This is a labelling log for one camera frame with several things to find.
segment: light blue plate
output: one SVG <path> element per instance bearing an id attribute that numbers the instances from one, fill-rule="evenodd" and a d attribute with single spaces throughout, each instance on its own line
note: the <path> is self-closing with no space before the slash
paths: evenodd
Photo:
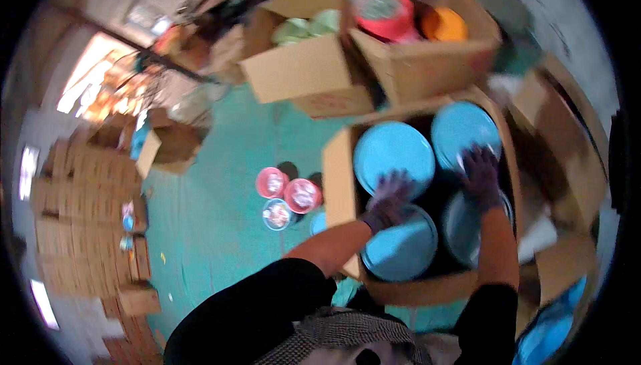
<path id="1" fill-rule="evenodd" d="M 311 223 L 309 224 L 309 234 L 316 235 L 320 232 L 324 232 L 326 228 L 327 221 L 325 217 L 325 211 L 323 210 L 321 213 L 314 216 L 311 220 Z"/>
<path id="2" fill-rule="evenodd" d="M 289 220 L 285 222 L 285 224 L 282 227 L 278 227 L 278 225 L 273 224 L 271 221 L 269 221 L 268 218 L 263 217 L 262 212 L 261 212 L 261 217 L 263 217 L 263 223 L 270 229 L 275 232 L 279 232 L 281 230 L 284 230 L 287 228 L 292 223 L 292 218 L 293 218 L 293 212 L 291 209 L 289 209 L 289 205 L 287 205 L 287 202 L 280 198 L 272 198 L 265 202 L 265 206 L 263 206 L 263 211 L 271 208 L 273 205 L 284 205 L 284 208 L 287 210 L 287 213 L 289 213 Z"/>
<path id="3" fill-rule="evenodd" d="M 376 234 L 361 252 L 361 259 L 379 279 L 406 282 L 428 269 L 438 247 L 437 228 L 432 218 L 416 205 L 404 224 Z"/>
<path id="4" fill-rule="evenodd" d="M 469 102 L 456 102 L 438 111 L 431 136 L 442 169 L 463 171 L 461 152 L 474 143 L 481 147 L 489 145 L 497 157 L 501 155 L 499 129 L 490 115 Z"/>
<path id="5" fill-rule="evenodd" d="M 365 191 L 374 194 L 378 178 L 396 169 L 407 169 L 416 180 L 410 194 L 418 198 L 434 177 L 434 152 L 423 135 L 405 123 L 387 121 L 368 129 L 354 150 L 354 173 Z"/>
<path id="6" fill-rule="evenodd" d="M 503 209 L 514 228 L 514 215 L 508 197 L 501 191 Z M 459 191 L 443 212 L 445 247 L 462 265 L 476 269 L 481 250 L 481 214 L 476 205 Z"/>

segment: purple glove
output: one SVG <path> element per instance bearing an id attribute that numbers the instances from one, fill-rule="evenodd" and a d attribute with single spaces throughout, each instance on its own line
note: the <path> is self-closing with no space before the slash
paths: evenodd
<path id="1" fill-rule="evenodd" d="M 372 235 L 400 225 L 405 220 L 403 209 L 409 202 L 413 183 L 407 177 L 407 170 L 400 175 L 393 170 L 388 177 L 379 178 L 374 197 L 367 204 L 367 211 L 360 217 L 372 229 Z"/>
<path id="2" fill-rule="evenodd" d="M 480 149 L 478 145 L 472 145 L 471 150 L 463 152 L 463 164 L 467 176 L 461 176 L 461 181 L 481 213 L 502 206 L 497 170 L 499 163 L 492 151 L 487 147 Z"/>

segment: black sleeve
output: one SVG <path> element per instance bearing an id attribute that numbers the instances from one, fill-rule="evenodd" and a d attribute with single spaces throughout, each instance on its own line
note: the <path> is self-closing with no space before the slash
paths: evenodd
<path id="1" fill-rule="evenodd" d="M 165 346 L 166 364 L 248 364 L 293 333 L 293 321 L 330 305 L 336 283 L 311 262 L 286 258 L 205 300 Z"/>
<path id="2" fill-rule="evenodd" d="M 461 356 L 455 365 L 509 365 L 514 358 L 517 292 L 506 284 L 481 286 L 454 326 Z"/>

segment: teal floor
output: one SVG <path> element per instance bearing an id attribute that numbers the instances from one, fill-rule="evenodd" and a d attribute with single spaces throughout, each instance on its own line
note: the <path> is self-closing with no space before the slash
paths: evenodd
<path id="1" fill-rule="evenodd" d="M 288 102 L 260 105 L 247 84 L 214 105 L 213 128 L 196 163 L 182 176 L 152 171 L 148 197 L 151 283 L 162 312 L 152 330 L 168 338 L 197 305 L 262 267 L 309 236 L 318 210 L 283 232 L 261 220 L 265 199 L 254 188 L 258 172 L 283 161 L 300 177 L 322 171 L 323 146 L 350 118 L 311 120 Z M 416 330 L 453 325 L 464 302 L 425 309 L 388 308 Z"/>

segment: plastic bag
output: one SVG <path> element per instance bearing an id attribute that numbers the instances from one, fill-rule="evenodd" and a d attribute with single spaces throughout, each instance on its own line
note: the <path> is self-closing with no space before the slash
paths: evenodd
<path id="1" fill-rule="evenodd" d="M 179 123 L 210 128 L 213 100 L 220 98 L 218 88 L 221 87 L 208 83 L 199 85 L 169 108 L 167 115 Z"/>

